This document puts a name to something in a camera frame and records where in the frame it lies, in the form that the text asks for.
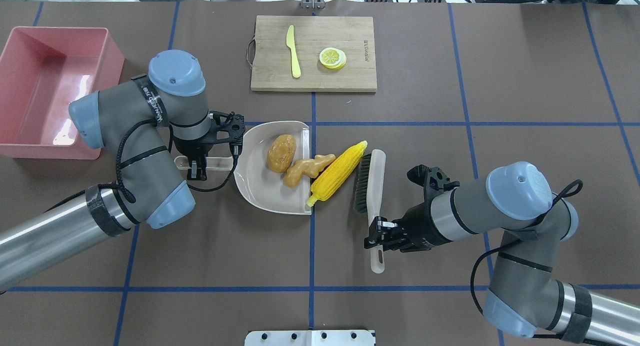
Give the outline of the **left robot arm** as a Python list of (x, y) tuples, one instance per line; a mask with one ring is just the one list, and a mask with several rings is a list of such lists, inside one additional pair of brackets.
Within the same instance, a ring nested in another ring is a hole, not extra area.
[(155, 55), (145, 75), (70, 103), (78, 133), (115, 160), (113, 184), (94, 185), (1, 234), (1, 290), (141, 223), (160, 229), (189, 214), (195, 199), (159, 129), (194, 141), (210, 129), (206, 81), (185, 50)]

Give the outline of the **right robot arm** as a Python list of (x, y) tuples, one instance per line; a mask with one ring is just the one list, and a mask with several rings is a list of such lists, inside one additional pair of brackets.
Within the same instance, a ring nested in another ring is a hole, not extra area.
[(637, 346), (639, 307), (553, 278), (562, 242), (578, 229), (578, 212), (567, 198), (579, 193), (580, 179), (562, 191), (534, 164), (519, 161), (461, 185), (438, 167), (419, 164), (407, 179), (423, 189), (423, 202), (389, 221), (370, 210), (367, 250), (429, 251), (490, 230), (503, 230), (501, 244), (478, 257), (496, 255), (482, 316), (498, 330), (523, 339), (572, 344)]

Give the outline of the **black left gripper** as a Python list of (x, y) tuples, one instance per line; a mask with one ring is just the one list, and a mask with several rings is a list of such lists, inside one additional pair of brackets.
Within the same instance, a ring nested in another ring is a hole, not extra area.
[(189, 159), (187, 180), (206, 181), (207, 158), (213, 144), (201, 141), (201, 139), (182, 139), (174, 137), (174, 146), (178, 152)]

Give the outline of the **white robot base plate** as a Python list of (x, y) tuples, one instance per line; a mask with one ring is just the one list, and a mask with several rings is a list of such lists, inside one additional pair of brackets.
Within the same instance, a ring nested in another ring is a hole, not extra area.
[(247, 333), (245, 346), (375, 346), (373, 330), (254, 330)]

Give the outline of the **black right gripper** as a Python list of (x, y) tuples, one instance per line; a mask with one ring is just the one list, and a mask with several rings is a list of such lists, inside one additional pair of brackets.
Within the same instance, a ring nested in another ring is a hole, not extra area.
[(393, 221), (375, 216), (369, 225), (369, 236), (377, 239), (364, 237), (363, 247), (366, 250), (380, 246), (383, 251), (410, 253), (429, 251), (443, 244), (443, 236), (436, 229), (425, 205), (416, 205), (402, 218)]

